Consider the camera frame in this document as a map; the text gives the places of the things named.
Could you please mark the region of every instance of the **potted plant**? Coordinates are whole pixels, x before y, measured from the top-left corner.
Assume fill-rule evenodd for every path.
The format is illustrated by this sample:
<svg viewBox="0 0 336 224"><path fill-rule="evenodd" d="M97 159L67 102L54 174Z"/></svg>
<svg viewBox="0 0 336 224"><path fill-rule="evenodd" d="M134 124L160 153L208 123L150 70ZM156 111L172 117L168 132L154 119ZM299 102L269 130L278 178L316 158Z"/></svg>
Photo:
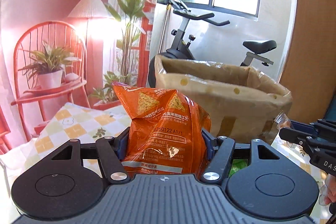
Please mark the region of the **potted plant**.
<svg viewBox="0 0 336 224"><path fill-rule="evenodd" d="M42 42L42 46L44 51L24 50L30 53L33 62L19 71L25 70L24 75L28 76L28 80L37 77L43 90L60 87L65 68L81 60L65 47L50 46L46 41Z"/></svg>
<svg viewBox="0 0 336 224"><path fill-rule="evenodd" d="M106 110L111 107L115 107L120 105L118 97L115 95L112 82L124 82L125 77L124 76L117 76L111 71L107 71L106 74L104 74L105 78L105 85L104 88L98 88L93 89L93 93L91 93L90 97L98 98L99 101L93 105L94 109L98 110Z"/></svg>
<svg viewBox="0 0 336 224"><path fill-rule="evenodd" d="M117 59L120 60L118 65L123 83L127 85L132 85L133 76L137 75L138 60L132 48L136 47L140 34L146 34L140 27L141 19L146 17L143 11L145 2L154 5L150 0L117 0L118 11L110 4L105 5L112 16L122 23L122 38L117 40Z"/></svg>

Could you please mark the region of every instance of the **orange snack bag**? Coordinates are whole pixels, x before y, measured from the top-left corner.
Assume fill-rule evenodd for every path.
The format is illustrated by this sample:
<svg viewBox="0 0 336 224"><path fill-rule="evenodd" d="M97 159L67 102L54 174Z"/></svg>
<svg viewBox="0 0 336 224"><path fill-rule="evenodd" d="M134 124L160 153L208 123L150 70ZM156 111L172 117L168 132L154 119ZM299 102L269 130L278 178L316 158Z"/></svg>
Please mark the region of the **orange snack bag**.
<svg viewBox="0 0 336 224"><path fill-rule="evenodd" d="M202 127L211 121L199 105L177 90L137 88L113 83L132 119L122 161L127 172L197 176L207 164Z"/></svg>

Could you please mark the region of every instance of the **tortilla chip image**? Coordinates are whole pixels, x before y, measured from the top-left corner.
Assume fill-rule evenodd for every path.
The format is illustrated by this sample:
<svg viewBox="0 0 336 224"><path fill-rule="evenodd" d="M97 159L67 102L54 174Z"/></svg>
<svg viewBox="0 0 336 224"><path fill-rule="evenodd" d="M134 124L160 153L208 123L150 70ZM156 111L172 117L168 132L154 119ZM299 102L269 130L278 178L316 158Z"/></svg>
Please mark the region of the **tortilla chip image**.
<svg viewBox="0 0 336 224"><path fill-rule="evenodd" d="M158 100L155 100L154 98L148 96L143 92L139 92L138 108L136 111L138 115L145 113L146 111L152 109L153 107L156 107L157 105L159 105Z"/></svg>
<svg viewBox="0 0 336 224"><path fill-rule="evenodd" d="M182 110L183 112L185 112L185 109L182 105L182 102L181 102L180 98L177 96L177 94L175 94L173 99L170 100L170 102L168 104L168 107L176 108L176 109L179 109L179 110Z"/></svg>

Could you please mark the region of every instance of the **white light fixture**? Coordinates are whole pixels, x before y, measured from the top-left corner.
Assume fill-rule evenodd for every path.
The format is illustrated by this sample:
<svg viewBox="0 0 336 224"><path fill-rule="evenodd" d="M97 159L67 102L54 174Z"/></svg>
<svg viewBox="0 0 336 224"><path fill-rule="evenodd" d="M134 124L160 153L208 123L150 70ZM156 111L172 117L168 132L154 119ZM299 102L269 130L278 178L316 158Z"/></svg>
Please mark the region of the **white light fixture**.
<svg viewBox="0 0 336 224"><path fill-rule="evenodd" d="M101 0L80 0L68 17L89 19L112 17L112 15Z"/></svg>

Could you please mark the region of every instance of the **red chair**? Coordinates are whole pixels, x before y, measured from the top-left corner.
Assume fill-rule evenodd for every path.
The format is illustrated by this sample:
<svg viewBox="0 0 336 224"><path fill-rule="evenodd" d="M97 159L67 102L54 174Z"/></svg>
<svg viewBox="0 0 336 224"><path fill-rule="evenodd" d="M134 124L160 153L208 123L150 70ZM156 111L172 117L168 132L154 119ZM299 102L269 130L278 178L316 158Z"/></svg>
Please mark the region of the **red chair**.
<svg viewBox="0 0 336 224"><path fill-rule="evenodd" d="M2 109L0 107L0 155L3 155L12 149L12 146L7 141L6 135L10 133L8 124L6 122L5 116L3 115Z"/></svg>
<svg viewBox="0 0 336 224"><path fill-rule="evenodd" d="M50 46L67 47L74 53L75 57L80 58L80 62L74 62L72 67L66 68L65 74L73 72L79 75L81 79L75 85L51 94L36 95L32 93L24 93L24 91L37 87L37 79L34 77L28 80L28 76L24 75L24 71L18 70L34 62L30 59L29 51L41 51L43 48L43 41L48 42ZM31 27L21 36L15 46L13 66L16 100L12 102L11 105L17 104L18 106L27 141L31 139L31 134L26 126L23 104L38 102L42 119L46 122L47 119L43 101L67 95L68 101L73 103L72 93L74 90L79 89L80 92L82 92L86 107L90 107L85 91L86 80L84 79L84 76L86 75L86 73L84 73L86 71L85 42L76 32L74 26L62 21L47 21ZM41 132L41 126L37 126L36 131Z"/></svg>

